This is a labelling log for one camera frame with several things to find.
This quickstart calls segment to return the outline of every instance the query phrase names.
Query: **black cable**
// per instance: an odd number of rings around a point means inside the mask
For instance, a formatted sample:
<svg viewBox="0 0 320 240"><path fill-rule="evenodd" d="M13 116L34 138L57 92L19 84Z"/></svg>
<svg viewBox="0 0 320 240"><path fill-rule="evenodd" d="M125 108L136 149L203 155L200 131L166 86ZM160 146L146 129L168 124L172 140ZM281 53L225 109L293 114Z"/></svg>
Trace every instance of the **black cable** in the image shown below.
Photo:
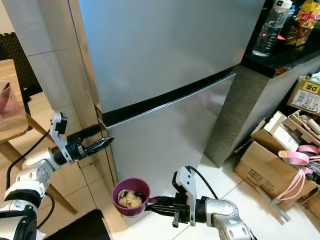
<svg viewBox="0 0 320 240"><path fill-rule="evenodd" d="M50 209L50 212L48 213L48 215L45 217L45 219L43 219L43 221L36 227L36 229L39 229L41 228L45 223L46 221L50 218L51 214L54 212L54 209L55 209L55 200L54 198L49 194L49 193L45 193L45 195L47 195L50 199L51 199L51 209Z"/></svg>
<svg viewBox="0 0 320 240"><path fill-rule="evenodd" d="M19 161L25 158L35 147L49 134L50 130L48 130L45 135L43 135L26 153L24 153L21 157L19 157L17 160L15 160L11 165L8 167L8 170L6 171L6 190L10 188L10 173L11 169L16 165Z"/></svg>
<svg viewBox="0 0 320 240"><path fill-rule="evenodd" d="M215 199L219 199L218 196L216 195L215 191L212 189L212 187L210 186L210 184L207 182L207 180L205 179L204 176L201 175L201 173L195 169L193 166L186 166L186 169L190 172L190 169L192 169L196 174L199 175L199 177L204 181L205 185L209 188L210 192L212 193L212 195L214 196Z"/></svg>

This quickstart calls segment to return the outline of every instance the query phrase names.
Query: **silver refrigerator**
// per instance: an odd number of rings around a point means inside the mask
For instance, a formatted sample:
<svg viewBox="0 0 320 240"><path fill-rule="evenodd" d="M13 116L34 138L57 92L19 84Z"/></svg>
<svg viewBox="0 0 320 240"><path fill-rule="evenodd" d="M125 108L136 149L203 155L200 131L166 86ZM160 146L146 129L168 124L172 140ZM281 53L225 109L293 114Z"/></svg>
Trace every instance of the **silver refrigerator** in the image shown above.
<svg viewBox="0 0 320 240"><path fill-rule="evenodd" d="M198 166L263 3L69 1L97 114L115 137L115 182L137 177L172 196L173 173Z"/></svg>

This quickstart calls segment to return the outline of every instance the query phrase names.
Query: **black countertop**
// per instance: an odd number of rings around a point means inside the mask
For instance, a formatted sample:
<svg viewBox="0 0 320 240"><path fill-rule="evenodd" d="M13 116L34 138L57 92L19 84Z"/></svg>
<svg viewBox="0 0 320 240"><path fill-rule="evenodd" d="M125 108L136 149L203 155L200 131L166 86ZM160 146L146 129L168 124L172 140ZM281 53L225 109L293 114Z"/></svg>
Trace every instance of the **black countertop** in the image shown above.
<svg viewBox="0 0 320 240"><path fill-rule="evenodd" d="M241 64L269 78L274 78L297 65L320 56L320 29L318 28L312 30L307 43L297 47L288 46L284 40L278 39L272 53L267 57L252 54L258 33L256 37L254 36L253 34L251 37L252 40L246 48Z"/></svg>

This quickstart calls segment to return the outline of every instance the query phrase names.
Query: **plastic water bottle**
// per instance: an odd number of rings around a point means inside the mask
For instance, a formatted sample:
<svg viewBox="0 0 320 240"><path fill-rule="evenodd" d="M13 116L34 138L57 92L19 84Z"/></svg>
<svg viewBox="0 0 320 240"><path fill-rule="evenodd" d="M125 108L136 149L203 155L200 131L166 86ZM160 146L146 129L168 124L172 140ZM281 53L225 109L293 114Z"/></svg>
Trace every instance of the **plastic water bottle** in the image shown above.
<svg viewBox="0 0 320 240"><path fill-rule="evenodd" d="M286 22L291 5L292 1L290 0L275 1L252 50L253 54L261 57L270 55L278 35Z"/></svg>

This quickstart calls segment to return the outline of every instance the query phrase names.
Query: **purple bowl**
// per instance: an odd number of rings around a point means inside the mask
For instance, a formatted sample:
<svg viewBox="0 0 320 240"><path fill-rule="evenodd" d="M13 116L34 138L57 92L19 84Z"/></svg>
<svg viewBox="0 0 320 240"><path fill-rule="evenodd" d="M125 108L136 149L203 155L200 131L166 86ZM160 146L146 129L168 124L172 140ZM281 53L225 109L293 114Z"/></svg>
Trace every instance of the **purple bowl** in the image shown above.
<svg viewBox="0 0 320 240"><path fill-rule="evenodd" d="M118 205L118 194L123 189L132 190L134 192L142 193L145 197L145 201L137 207L134 208L125 208L120 205ZM139 214L141 214L147 207L148 200L150 197L150 187L149 185L139 178L128 178L121 182L119 182L112 191L112 200L115 208L121 213L122 215L125 215L127 217L136 217Z"/></svg>

